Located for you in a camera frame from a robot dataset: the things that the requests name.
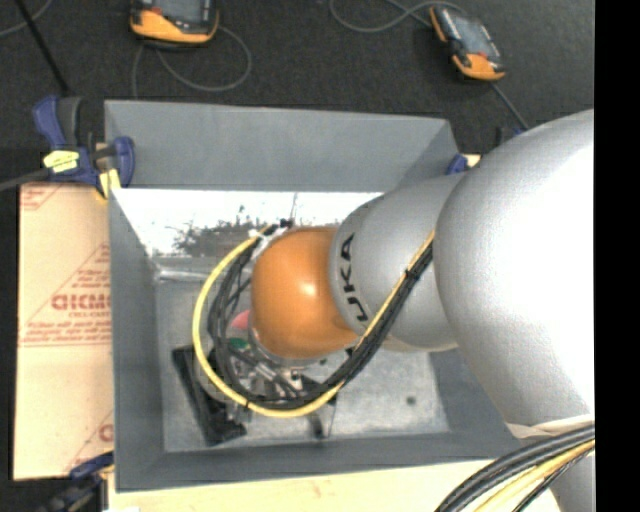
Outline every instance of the black carpet floor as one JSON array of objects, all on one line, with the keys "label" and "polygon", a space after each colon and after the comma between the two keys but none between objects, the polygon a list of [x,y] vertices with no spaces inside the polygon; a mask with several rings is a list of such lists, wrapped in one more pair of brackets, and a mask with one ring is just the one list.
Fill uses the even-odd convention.
[{"label": "black carpet floor", "polygon": [[[44,0],[24,0],[35,12]],[[73,92],[85,98],[80,133],[103,135],[105,98],[132,97],[140,42],[128,28],[129,0],[54,0],[36,24]],[[530,127],[594,107],[595,0],[456,0],[481,18],[508,67],[499,82]],[[404,0],[416,5],[417,0]],[[377,34],[348,30],[328,0],[219,2],[222,24],[245,42],[252,69],[238,87],[206,93],[185,87],[154,51],[141,55],[139,98],[318,110],[414,114],[450,121],[461,151],[484,154],[496,130],[518,121],[485,83],[456,76],[434,33],[406,19]],[[351,23],[374,26],[400,11],[384,0],[336,0]],[[0,179],[39,167],[44,141],[31,108],[58,93],[13,0],[0,3]],[[224,85],[245,70],[242,48],[226,32],[210,47],[166,56],[188,79]],[[17,202],[0,192],[0,511],[33,510],[62,482],[10,482],[15,391]]]}]

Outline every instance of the yellow cable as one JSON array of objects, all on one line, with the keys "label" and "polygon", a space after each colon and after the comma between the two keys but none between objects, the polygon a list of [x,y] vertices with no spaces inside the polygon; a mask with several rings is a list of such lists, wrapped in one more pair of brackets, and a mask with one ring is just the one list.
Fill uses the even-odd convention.
[{"label": "yellow cable", "polygon": [[587,441],[575,448],[567,450],[566,452],[557,455],[553,459],[548,460],[538,466],[527,470],[517,479],[513,480],[509,484],[505,485],[502,489],[490,496],[487,500],[481,503],[474,512],[490,512],[500,510],[505,504],[509,503],[516,495],[533,485],[534,483],[541,481],[548,476],[552,475],[562,466],[571,462],[576,457],[588,452],[595,448],[596,441]]},{"label": "yellow cable", "polygon": [[[427,237],[427,239],[425,240],[425,242],[422,244],[420,249],[416,252],[413,259],[411,260],[409,267],[407,268],[411,268],[414,265],[416,260],[421,256],[421,254],[426,250],[429,244],[433,241],[433,237],[434,237],[434,232],[432,231]],[[269,409],[267,407],[262,407],[260,405],[257,405],[247,400],[240,393],[236,392],[234,389],[228,386],[224,382],[224,380],[222,380],[220,376],[213,370],[213,368],[211,368],[211,365],[209,364],[209,361],[207,360],[207,357],[204,353],[204,349],[202,347],[202,339],[200,337],[200,321],[202,318],[202,310],[204,308],[204,304],[206,302],[207,296],[209,295],[209,291],[213,286],[213,283],[216,281],[216,279],[218,279],[220,274],[222,274],[224,269],[227,266],[229,266],[233,260],[235,260],[238,256],[240,256],[240,254],[246,251],[249,248],[249,246],[253,244],[258,238],[259,236],[255,236],[245,240],[240,245],[238,245],[235,249],[233,249],[229,254],[227,254],[222,259],[222,261],[220,261],[220,263],[218,263],[218,265],[216,265],[216,267],[211,271],[211,274],[209,274],[209,277],[202,285],[202,289],[200,290],[200,294],[198,295],[198,298],[196,300],[196,304],[194,307],[193,322],[191,324],[191,334],[193,338],[194,351],[196,354],[196,358],[198,359],[198,362],[202,367],[202,370],[205,372],[205,374],[207,375],[211,383],[225,396],[227,396],[234,402],[240,404],[242,407],[245,407],[251,411],[257,412],[264,416],[270,416],[272,418],[295,418],[299,416],[304,416],[305,414],[310,414],[313,411],[319,409],[324,404],[326,404],[329,400],[331,400],[338,393],[338,391],[340,391],[340,388],[344,386],[344,381],[341,381],[340,383],[336,384],[333,388],[329,389],[328,391],[320,395],[315,400],[301,407],[297,407],[295,409],[287,409],[287,410]],[[387,300],[380,307],[380,309],[376,313],[373,320],[369,323],[369,326],[367,327],[367,330],[365,331],[365,333],[360,337],[360,341],[358,341],[356,347],[360,346],[364,338],[373,330],[375,325],[379,322],[380,318],[382,317],[386,309],[389,307],[389,303],[397,293],[398,289],[400,288],[400,285],[405,280],[405,278],[406,278],[405,274],[403,274],[400,277],[400,279],[398,280],[394,288],[391,290],[391,293],[387,297]]]}]

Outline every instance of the orange device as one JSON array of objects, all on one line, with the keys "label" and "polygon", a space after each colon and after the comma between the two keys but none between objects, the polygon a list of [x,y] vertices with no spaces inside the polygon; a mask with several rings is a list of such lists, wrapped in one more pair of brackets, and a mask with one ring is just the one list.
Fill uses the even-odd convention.
[{"label": "orange device", "polygon": [[215,0],[133,0],[129,19],[138,36],[171,46],[207,43],[219,21]]},{"label": "orange device", "polygon": [[495,81],[505,75],[500,52],[480,20],[442,6],[429,12],[438,38],[448,44],[451,60],[464,77]]}]

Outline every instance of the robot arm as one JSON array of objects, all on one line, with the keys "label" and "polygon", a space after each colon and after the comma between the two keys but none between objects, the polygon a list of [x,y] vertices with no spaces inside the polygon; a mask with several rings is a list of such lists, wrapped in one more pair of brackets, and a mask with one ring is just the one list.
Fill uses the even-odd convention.
[{"label": "robot arm", "polygon": [[[280,369],[352,347],[435,229],[432,264],[386,343],[457,346],[514,429],[593,421],[593,131],[593,111],[554,121],[464,176],[279,237],[253,270],[254,346]],[[594,508],[592,465],[556,484],[564,511]]]}]

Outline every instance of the cable bundle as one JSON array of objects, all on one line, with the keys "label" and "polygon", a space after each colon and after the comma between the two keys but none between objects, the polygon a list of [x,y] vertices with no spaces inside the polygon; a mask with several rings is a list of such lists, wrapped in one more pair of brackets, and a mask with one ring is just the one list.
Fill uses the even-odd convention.
[{"label": "cable bundle", "polygon": [[524,491],[513,512],[521,512],[565,471],[595,450],[595,426],[590,425],[521,448],[505,455],[456,487],[435,512],[459,512],[485,494],[473,510],[504,510],[505,504]]},{"label": "cable bundle", "polygon": [[[278,226],[270,226],[263,230],[262,234],[268,235],[274,232],[277,227]],[[248,280],[245,282],[241,281],[240,273],[242,272],[242,268],[250,260],[253,251],[257,248],[260,242],[260,236],[246,240],[223,258],[213,269],[209,278],[205,281],[196,301],[193,314],[192,337],[198,363],[211,383],[219,391],[246,409],[278,418],[303,416],[317,410],[332,400],[344,385],[358,375],[371,360],[378,348],[380,348],[400,312],[402,305],[413,289],[413,286],[433,259],[433,238],[434,232],[431,232],[416,252],[405,273],[400,277],[385,303],[380,307],[378,313],[370,322],[364,334],[360,337],[353,349],[350,350],[349,358],[324,382],[313,386],[303,395],[299,392],[296,393],[294,390],[294,392],[290,393],[286,398],[278,397],[277,399],[255,395],[244,388],[235,376],[234,369],[229,364],[229,355],[234,355],[238,357],[238,359],[242,359],[243,356],[236,354],[233,348],[229,347],[229,343],[224,336],[228,319],[231,316],[227,311],[227,307],[236,302],[238,290],[246,288],[249,284]],[[208,331],[214,341],[215,347],[214,363],[216,368],[214,369],[202,347],[200,319],[204,302],[211,287],[227,267],[229,267],[229,271],[222,283],[220,292],[213,301],[208,318]],[[238,290],[231,294],[229,292],[230,285],[236,279],[238,280]]]}]

